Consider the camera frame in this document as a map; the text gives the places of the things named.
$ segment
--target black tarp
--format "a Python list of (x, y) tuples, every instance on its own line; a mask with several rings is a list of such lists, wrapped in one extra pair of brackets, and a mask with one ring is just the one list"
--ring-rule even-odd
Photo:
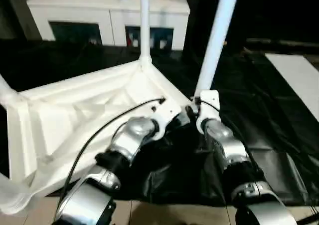
[[(139, 51), (58, 42), (0, 41), (0, 73), (23, 91), (136, 60)], [(153, 64), (186, 96), (199, 67), (152, 51)], [(276, 194), (288, 205), (318, 205), (319, 123), (261, 55), (221, 56), (213, 89), (221, 118), (251, 151)], [(0, 112), (0, 169), (8, 175), (6, 114)], [(212, 150), (192, 126), (145, 146), (132, 165), (129, 186), (116, 195), (152, 203), (223, 206)]]

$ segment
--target white plastic leg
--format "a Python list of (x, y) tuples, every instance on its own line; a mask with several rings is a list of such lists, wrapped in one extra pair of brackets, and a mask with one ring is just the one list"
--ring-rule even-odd
[(236, 1), (219, 0), (204, 62), (195, 90), (195, 97), (199, 97), (202, 90), (209, 90), (211, 87)]
[(30, 200), (29, 189), (16, 184), (0, 174), (0, 212), (15, 214), (27, 206)]
[(141, 64), (151, 62), (150, 56), (150, 2), (141, 0)]
[(0, 104), (5, 105), (11, 101), (19, 98), (19, 94), (12, 89), (4, 78), (0, 75)]

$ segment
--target white panel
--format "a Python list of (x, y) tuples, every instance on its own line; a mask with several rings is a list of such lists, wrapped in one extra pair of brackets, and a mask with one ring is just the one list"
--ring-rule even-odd
[(44, 40), (55, 40), (49, 21), (97, 23), (104, 45), (114, 45), (110, 13), (107, 9), (30, 6), (37, 28)]
[(266, 54), (319, 121), (319, 71), (299, 55)]
[[(118, 46), (126, 46), (125, 26), (141, 26), (141, 14), (128, 10), (111, 10), (111, 21), (114, 35), (114, 43)], [(150, 14), (150, 27), (173, 28), (172, 49), (183, 50), (188, 14), (181, 13), (157, 13)]]

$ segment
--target black cable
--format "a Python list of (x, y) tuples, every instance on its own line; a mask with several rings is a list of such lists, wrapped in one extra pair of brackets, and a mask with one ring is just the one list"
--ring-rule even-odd
[(114, 134), (113, 134), (113, 136), (112, 136), (112, 138), (111, 138), (111, 142), (114, 140), (114, 138), (115, 138), (115, 136), (117, 135), (117, 133), (119, 132), (119, 130), (120, 130), (126, 123), (127, 123), (127, 121), (124, 122), (123, 124), (121, 124), (121, 125), (115, 130), (115, 132), (114, 132)]
[(67, 187), (68, 187), (68, 185), (69, 185), (69, 183), (70, 183), (70, 181), (71, 181), (71, 178), (72, 178), (73, 172), (74, 172), (74, 170), (75, 170), (75, 167), (76, 167), (77, 163), (79, 162), (79, 160), (80, 160), (82, 154), (84, 153), (85, 149), (86, 149), (86, 148), (88, 147), (88, 145), (90, 144), (90, 142), (91, 142), (103, 129), (105, 129), (108, 125), (110, 125), (111, 123), (113, 123), (115, 120), (117, 120), (117, 119), (119, 119), (120, 117), (122, 117), (122, 116), (124, 116), (124, 115), (126, 115), (126, 114), (128, 114), (128, 113), (130, 113), (130, 112), (132, 112), (133, 110), (135, 110), (135, 109), (137, 109), (137, 108), (142, 107), (142, 106), (145, 105), (145, 104), (148, 104), (148, 103), (151, 103), (151, 102), (155, 102), (155, 101), (159, 101), (159, 102), (161, 103), (161, 102), (165, 101), (165, 99), (164, 99), (164, 98), (152, 99), (152, 100), (146, 101), (146, 102), (144, 102), (144, 103), (142, 103), (142, 104), (139, 104), (139, 105), (137, 105), (137, 106), (135, 106), (135, 107), (133, 107), (133, 108), (131, 108), (131, 109), (129, 109), (129, 110), (123, 112), (122, 114), (120, 114), (120, 115), (114, 117), (114, 118), (111, 119), (109, 122), (107, 122), (105, 125), (103, 125), (100, 129), (98, 129), (98, 130), (88, 139), (88, 141), (86, 141), (86, 143), (83, 145), (83, 147), (81, 148), (80, 152), (79, 152), (78, 155), (76, 156), (76, 159), (75, 159), (75, 161), (74, 161), (74, 163), (73, 163), (73, 165), (72, 165), (72, 168), (71, 168), (71, 170), (70, 170), (70, 172), (69, 172), (69, 175), (68, 175), (68, 177), (67, 177), (66, 180), (65, 180), (63, 189), (62, 189), (62, 191), (61, 191), (61, 195), (60, 195), (59, 203), (58, 203), (58, 206), (57, 206), (57, 210), (58, 210), (58, 208), (60, 207), (61, 202), (62, 202), (62, 200), (64, 199), (64, 197), (65, 197), (65, 195), (66, 195)]
[(210, 104), (210, 103), (208, 103), (208, 102), (206, 102), (206, 101), (204, 101), (204, 100), (199, 100), (199, 102), (204, 103), (204, 104), (207, 104), (208, 106), (210, 106), (210, 107), (216, 109), (216, 110), (219, 112), (219, 109), (217, 109), (214, 105), (212, 105), (212, 104)]

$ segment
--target dark wall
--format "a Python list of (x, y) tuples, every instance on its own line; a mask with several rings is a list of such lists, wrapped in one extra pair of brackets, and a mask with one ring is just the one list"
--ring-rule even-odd
[[(184, 50), (204, 56), (218, 0), (187, 0), (190, 7)], [(319, 43), (317, 0), (238, 0), (227, 48), (240, 50), (247, 38)]]

